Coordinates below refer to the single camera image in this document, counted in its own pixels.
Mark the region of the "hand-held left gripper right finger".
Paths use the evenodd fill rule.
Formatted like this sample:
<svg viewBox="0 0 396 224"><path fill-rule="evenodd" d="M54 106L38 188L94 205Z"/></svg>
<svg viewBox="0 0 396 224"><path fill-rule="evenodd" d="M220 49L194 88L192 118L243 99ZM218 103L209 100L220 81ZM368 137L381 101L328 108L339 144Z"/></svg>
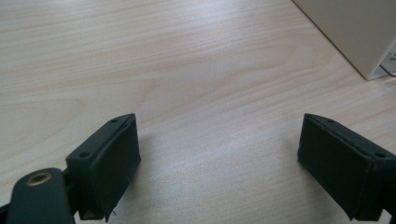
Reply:
<svg viewBox="0 0 396 224"><path fill-rule="evenodd" d="M396 221L396 155L333 119L304 116L298 162L350 219Z"/></svg>

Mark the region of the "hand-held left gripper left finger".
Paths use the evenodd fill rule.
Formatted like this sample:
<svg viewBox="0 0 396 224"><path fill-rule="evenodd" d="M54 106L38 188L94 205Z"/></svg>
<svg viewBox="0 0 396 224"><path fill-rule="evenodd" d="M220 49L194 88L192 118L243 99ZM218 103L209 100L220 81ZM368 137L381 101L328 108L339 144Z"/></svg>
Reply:
<svg viewBox="0 0 396 224"><path fill-rule="evenodd" d="M134 114L111 119L66 157L83 220L109 219L141 161Z"/></svg>

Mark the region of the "cream white box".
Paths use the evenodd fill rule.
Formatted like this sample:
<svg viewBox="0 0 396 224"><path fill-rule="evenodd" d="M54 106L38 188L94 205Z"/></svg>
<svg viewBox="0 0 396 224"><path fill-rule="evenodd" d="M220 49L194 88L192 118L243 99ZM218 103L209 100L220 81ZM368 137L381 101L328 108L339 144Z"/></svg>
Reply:
<svg viewBox="0 0 396 224"><path fill-rule="evenodd" d="M367 79L396 77L396 0L292 0Z"/></svg>

